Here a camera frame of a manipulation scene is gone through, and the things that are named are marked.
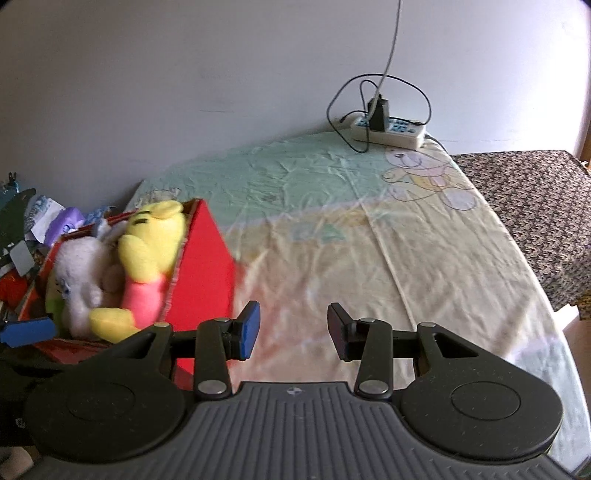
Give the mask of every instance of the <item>pink plush shirt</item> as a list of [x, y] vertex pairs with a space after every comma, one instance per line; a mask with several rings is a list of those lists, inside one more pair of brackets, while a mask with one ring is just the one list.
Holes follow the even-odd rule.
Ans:
[[143, 329], [158, 321], [168, 287], [165, 275], [160, 275], [150, 283], [138, 283], [125, 278], [125, 293], [121, 308], [131, 310], [135, 326]]

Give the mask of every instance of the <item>blue clip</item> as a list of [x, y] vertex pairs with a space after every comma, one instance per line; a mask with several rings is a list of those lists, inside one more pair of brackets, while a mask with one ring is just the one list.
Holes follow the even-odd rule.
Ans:
[[240, 360], [247, 360], [251, 357], [261, 327], [261, 305], [257, 301], [249, 301], [238, 315], [236, 323], [242, 324], [239, 341]]
[[0, 343], [11, 348], [50, 340], [55, 337], [56, 324], [49, 317], [20, 322], [7, 322], [0, 327]]

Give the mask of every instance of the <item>stuffed animal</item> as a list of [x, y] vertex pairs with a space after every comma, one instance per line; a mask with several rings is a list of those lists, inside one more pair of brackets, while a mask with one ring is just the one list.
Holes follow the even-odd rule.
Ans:
[[175, 200], [145, 205], [129, 218], [119, 239], [126, 279], [121, 308], [90, 312], [92, 331], [117, 343], [158, 320], [185, 236], [183, 205]]
[[68, 240], [56, 255], [56, 281], [66, 303], [61, 321], [75, 339], [96, 339], [90, 328], [90, 311], [121, 302], [124, 274], [113, 255], [112, 241], [122, 228], [125, 225], [111, 229], [112, 235], [102, 239], [85, 236]]

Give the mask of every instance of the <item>ridged gray surface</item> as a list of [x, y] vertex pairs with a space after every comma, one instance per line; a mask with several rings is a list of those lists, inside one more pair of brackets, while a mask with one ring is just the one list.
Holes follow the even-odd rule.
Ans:
[[567, 480], [547, 457], [475, 465], [412, 436], [394, 412], [346, 384], [246, 383], [204, 403], [166, 445], [133, 460], [80, 465], [45, 458], [26, 480]]

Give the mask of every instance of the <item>yellow plush toy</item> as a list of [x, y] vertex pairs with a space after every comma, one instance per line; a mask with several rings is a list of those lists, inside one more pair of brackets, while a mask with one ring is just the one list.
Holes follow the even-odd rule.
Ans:
[[121, 308], [90, 312], [95, 335], [117, 343], [157, 321], [185, 230], [175, 200], [145, 205], [129, 218], [118, 246], [126, 274]]

